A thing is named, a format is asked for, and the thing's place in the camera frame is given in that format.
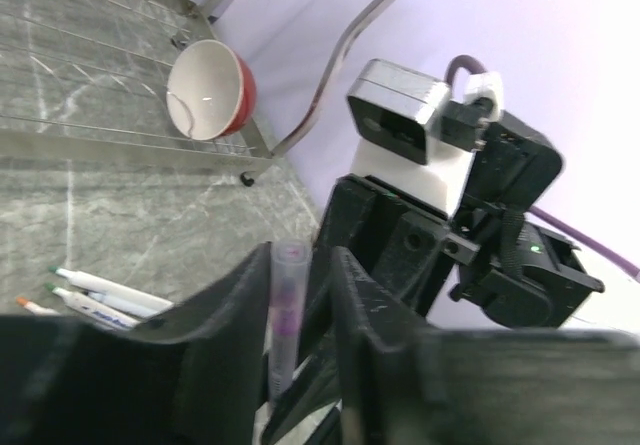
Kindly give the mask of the green capped marker pen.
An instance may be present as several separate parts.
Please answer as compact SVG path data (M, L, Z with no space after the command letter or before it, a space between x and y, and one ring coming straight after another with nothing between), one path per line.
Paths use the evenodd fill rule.
M151 295L144 291L133 289L125 285L101 278L86 272L68 270L62 267L51 266L51 273L64 278L69 284L83 291L93 291L113 295L134 303L156 309L162 313L174 306L172 301Z

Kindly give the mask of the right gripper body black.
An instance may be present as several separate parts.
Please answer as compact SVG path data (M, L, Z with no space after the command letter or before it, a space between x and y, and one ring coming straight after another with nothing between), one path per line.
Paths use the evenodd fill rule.
M312 259L314 329L331 321L330 258L337 247L423 314L452 271L459 279L451 299L477 305L508 328L557 328L604 291L568 239L525 219L562 169L558 150L511 114L492 124L485 140L452 217L374 176L336 182Z

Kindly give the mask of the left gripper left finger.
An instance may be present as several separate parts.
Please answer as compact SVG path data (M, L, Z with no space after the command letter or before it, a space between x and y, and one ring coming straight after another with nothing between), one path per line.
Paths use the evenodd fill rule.
M1 319L5 444L248 444L262 390L271 250L129 331Z

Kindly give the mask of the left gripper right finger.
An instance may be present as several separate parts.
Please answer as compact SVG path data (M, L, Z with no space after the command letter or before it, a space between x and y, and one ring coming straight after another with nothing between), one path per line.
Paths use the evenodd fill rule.
M601 330L443 330L334 249L346 444L635 444L639 341Z

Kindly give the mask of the dark blue marker pen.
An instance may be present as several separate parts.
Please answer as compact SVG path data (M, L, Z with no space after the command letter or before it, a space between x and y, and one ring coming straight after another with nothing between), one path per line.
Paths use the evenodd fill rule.
M132 315L134 317L148 319L159 313L159 311L156 309L152 309L150 307L140 305L113 295L93 291L84 291L83 294L110 308L113 308L124 314Z

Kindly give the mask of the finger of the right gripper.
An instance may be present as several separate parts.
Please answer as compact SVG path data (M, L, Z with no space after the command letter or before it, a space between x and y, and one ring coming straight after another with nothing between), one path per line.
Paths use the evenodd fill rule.
M272 408L262 432L263 444L276 444L309 415L340 398L334 354L316 354Z

